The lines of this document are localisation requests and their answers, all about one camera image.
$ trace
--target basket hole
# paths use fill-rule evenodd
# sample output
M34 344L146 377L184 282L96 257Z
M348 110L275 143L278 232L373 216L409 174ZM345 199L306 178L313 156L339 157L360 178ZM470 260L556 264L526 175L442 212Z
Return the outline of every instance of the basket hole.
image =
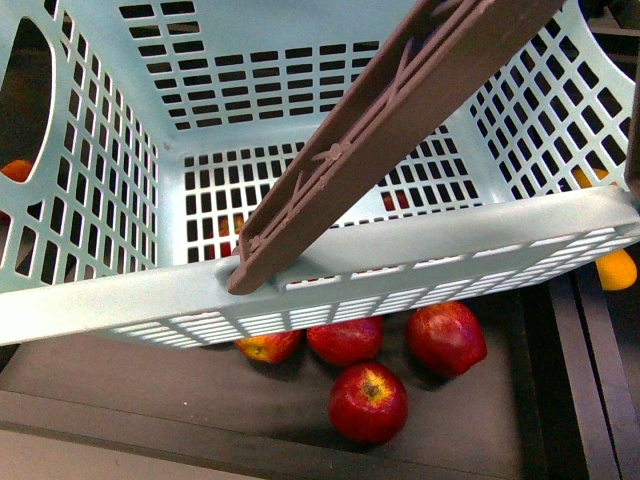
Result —
M582 111L582 118L584 118L584 121L589 125L589 128L593 133L598 133L604 128L604 124L590 106L587 106Z
M44 250L44 258L42 259L42 273L40 280L48 285L53 285L55 278L56 266L58 265L58 246L51 242L47 242Z
M138 47L138 51L143 57L157 57L167 54L167 49L164 48L164 45L144 45Z
M49 226L51 227L51 230L53 230L57 234L62 233L62 225L64 223L65 209L66 209L66 205L64 201L62 201L58 197L55 197L53 199L53 208L51 211L51 222Z
M192 33L200 33L200 25L198 22L179 22L167 24L169 35L188 35Z
M620 103L618 103L618 101L616 100L616 98L613 96L613 94L608 88L604 88L598 94L598 101L605 108L605 110L611 116L611 118L614 118L616 115L618 115L622 111L622 107L620 106Z
M589 152L587 154L587 163L589 164L589 166L593 169L600 169L600 170L607 170L606 167L604 166L604 164L602 163L602 160L600 160L600 157L596 154L596 152Z
M153 17L153 7L151 5L128 5L120 7L120 14L123 18L147 18Z
M37 221L42 219L42 202L34 203L27 207L27 213L35 218Z
M161 4L163 15L183 15L196 11L193 2L165 2Z
M560 49L570 62L573 62L578 58L578 55L580 55L580 51L576 48L573 42L569 40L569 37L564 37L560 41Z
M565 93L569 97L569 100L571 100L571 103L573 103L574 105L578 105L584 99L584 96L582 95L576 84L573 83L573 80L567 80L562 89L565 91Z
M49 44L25 17L18 25L0 90L0 168L16 159L37 159L51 109L51 79ZM78 109L75 104L70 108Z
M627 117L622 122L620 122L620 131L624 134L625 137L629 137L629 129L631 128L631 118Z
M16 257L15 271L20 275L28 277L31 275L31 263L33 260L33 249L36 243L36 232L29 227L22 229L18 255Z
M611 135L608 135L604 140L602 140L602 146L616 165L621 165L622 162L625 161L627 157L626 153L622 148L620 148L620 145L618 145Z
M131 27L129 32L133 38L154 38L160 36L160 28L157 25L145 25L143 27Z

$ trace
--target rectangular slot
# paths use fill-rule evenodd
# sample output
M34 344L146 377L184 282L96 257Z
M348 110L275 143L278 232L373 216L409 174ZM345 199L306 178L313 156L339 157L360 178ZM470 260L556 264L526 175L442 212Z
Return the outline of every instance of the rectangular slot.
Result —
M15 263L16 273L26 277L31 275L31 263L33 260L33 250L35 249L36 238L36 232L29 227L24 227L22 229L18 256Z

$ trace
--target dark tray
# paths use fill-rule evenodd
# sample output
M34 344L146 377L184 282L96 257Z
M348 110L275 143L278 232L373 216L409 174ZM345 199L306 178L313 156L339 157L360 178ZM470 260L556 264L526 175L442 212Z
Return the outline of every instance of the dark tray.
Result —
M589 285L565 276L467 301L489 355L448 382L408 355L407 313L389 316L379 361L405 383L410 415L379 447L333 430L326 403L339 370L306 345L270 366L230 345L171 351L90 335L25 344L0 374L0 426L265 478L635 478L638 429L616 425L637 419L611 361L620 355L604 297ZM593 342L589 322L610 332Z

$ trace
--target light blue plastic basket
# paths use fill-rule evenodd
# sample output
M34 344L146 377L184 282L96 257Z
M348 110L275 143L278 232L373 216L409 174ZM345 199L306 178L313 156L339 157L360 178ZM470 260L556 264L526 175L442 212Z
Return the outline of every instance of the light blue plastic basket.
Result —
M340 228L226 292L219 219L255 209L411 4L1 1L0 73L28 17L54 88L32 177L0 176L0 343L206 345L534 285L637 241L634 85L569 0Z

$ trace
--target red apple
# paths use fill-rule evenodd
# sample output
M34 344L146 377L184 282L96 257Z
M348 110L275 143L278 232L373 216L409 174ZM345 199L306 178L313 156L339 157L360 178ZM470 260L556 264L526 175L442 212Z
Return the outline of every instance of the red apple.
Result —
M396 191L396 199L398 202L398 207L401 209L409 208L409 201L407 200L407 196L401 190ZM391 194L389 192L385 192L382 194L382 201L384 202L384 208L387 212L391 212L396 210L396 206L393 204L393 198L391 198Z
M252 360L266 363L285 361L300 344L302 330L292 332L270 333L258 337L243 338L234 343L238 350Z
M376 362L359 363L340 374L328 409L329 420L346 438L381 444L407 422L407 392L388 368Z
M382 317L321 325L307 330L309 346L331 365L372 360L382 346Z
M407 322L406 337L411 353L443 377L461 375L487 356L480 324L460 302L416 310Z
M242 226L244 225L244 217L241 213L236 213L233 216L233 227L235 234L239 234ZM218 232L220 234L220 238L229 236L229 220L227 217L219 217L218 218ZM209 240L214 237L214 233L211 232L208 235L205 235L205 239ZM215 245L209 245L207 248L207 260L211 260L216 258L216 247ZM224 242L220 244L220 258L229 257L232 253L231 243Z

